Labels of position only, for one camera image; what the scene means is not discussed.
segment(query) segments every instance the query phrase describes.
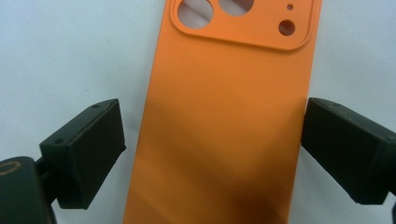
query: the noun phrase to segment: white surface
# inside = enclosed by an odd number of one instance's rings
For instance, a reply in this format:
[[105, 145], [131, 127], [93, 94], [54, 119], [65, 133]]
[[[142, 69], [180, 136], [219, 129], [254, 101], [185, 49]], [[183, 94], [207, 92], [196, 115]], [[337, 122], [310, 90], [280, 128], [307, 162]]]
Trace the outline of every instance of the white surface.
[[[163, 0], [0, 1], [0, 161], [38, 144], [88, 105], [119, 98], [127, 151], [87, 211], [59, 224], [120, 223]], [[323, 0], [310, 95], [396, 131], [396, 2]], [[386, 204], [354, 204], [304, 150], [291, 224], [391, 223]]]

